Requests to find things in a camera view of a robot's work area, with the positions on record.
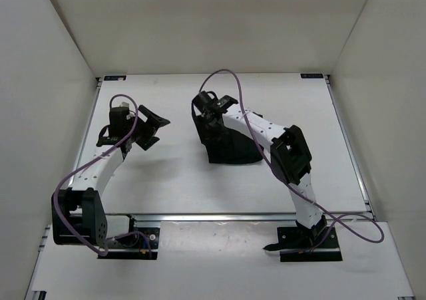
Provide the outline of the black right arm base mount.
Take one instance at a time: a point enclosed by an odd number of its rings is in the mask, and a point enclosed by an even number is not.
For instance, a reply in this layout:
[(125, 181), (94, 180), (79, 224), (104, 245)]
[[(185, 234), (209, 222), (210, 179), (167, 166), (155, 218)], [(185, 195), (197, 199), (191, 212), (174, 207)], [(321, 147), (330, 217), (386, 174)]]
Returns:
[(282, 263), (343, 261), (336, 230), (327, 225), (324, 217), (311, 229), (299, 223), (296, 227), (278, 227), (277, 238), (276, 243), (264, 246), (263, 250), (278, 253)]

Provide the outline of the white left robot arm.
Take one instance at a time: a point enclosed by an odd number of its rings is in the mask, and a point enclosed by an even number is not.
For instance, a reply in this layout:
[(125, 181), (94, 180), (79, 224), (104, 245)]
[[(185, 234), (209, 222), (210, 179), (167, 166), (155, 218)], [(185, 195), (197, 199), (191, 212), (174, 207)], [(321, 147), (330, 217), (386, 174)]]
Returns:
[(57, 245), (78, 245), (78, 233), (94, 247), (104, 248), (108, 224), (101, 196), (116, 169), (136, 144), (147, 151), (160, 138), (158, 129), (170, 121), (140, 105), (136, 112), (121, 105), (112, 107), (109, 123), (99, 132), (95, 163), (77, 172), (68, 188), (52, 195), (53, 240)]

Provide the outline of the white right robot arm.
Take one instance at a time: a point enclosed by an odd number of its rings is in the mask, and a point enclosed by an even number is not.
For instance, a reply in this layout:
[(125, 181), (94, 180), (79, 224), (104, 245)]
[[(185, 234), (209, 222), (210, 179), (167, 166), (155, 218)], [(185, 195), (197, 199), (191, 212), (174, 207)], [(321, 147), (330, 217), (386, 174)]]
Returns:
[(301, 129), (274, 124), (251, 110), (242, 111), (233, 104), (226, 110), (214, 110), (194, 105), (192, 113), (208, 160), (213, 164), (254, 164), (270, 154), (272, 172), (290, 187), (296, 209), (296, 221), (301, 226), (298, 238), (306, 247), (322, 239), (318, 227), (323, 212), (315, 205), (311, 183), (312, 155)]

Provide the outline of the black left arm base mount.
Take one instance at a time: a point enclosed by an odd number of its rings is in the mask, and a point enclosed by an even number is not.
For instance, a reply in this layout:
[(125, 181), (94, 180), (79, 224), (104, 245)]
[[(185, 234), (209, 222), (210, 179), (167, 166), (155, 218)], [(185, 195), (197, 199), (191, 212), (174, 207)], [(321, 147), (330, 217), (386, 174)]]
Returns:
[(108, 253), (98, 259), (147, 260), (158, 257), (160, 222), (146, 222), (131, 215), (107, 215)]

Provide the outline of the black pleated skirt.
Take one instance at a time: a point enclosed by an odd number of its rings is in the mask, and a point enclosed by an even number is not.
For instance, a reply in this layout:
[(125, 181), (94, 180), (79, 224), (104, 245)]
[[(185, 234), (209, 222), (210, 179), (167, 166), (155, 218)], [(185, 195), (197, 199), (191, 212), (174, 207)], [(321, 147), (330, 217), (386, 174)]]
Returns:
[(205, 146), (211, 164), (245, 165), (262, 160), (254, 141), (237, 130), (201, 130), (200, 112), (191, 102), (191, 115), (199, 139)]

